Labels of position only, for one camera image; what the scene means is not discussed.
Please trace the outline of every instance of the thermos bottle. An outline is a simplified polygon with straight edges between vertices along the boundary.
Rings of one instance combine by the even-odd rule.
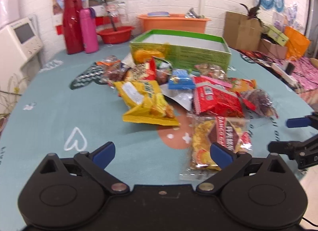
[[[93,8],[81,9],[79,12],[80,26],[83,35],[85,52],[87,54],[98,51],[96,34],[95,11]]]
[[[67,54],[84,51],[82,31],[80,29],[81,0],[64,0],[63,34]]]

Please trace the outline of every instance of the orange bag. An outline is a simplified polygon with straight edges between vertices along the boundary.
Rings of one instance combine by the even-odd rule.
[[[293,57],[291,60],[295,61],[303,57],[311,41],[292,27],[286,26],[284,34],[289,38],[285,45],[288,47],[286,59]]]

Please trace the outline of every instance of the brown cardboard box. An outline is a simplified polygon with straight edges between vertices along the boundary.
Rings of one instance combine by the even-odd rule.
[[[270,58],[285,59],[288,47],[272,44],[266,39],[261,39],[258,51]]]
[[[262,30],[257,19],[248,19],[243,14],[226,12],[223,37],[229,47],[257,51]]]

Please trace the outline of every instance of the red plastic bowl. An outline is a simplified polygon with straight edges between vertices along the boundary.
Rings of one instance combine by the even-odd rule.
[[[106,28],[97,32],[97,34],[101,36],[104,44],[120,44],[129,40],[133,29],[135,29],[133,26],[118,27],[117,31]]]

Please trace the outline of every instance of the white floor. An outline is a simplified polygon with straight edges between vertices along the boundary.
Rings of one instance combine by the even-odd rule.
[[[308,207],[304,218],[318,225],[318,165],[311,167],[306,176],[301,180],[301,185],[307,193]],[[306,229],[318,230],[311,224],[302,220],[301,225]]]

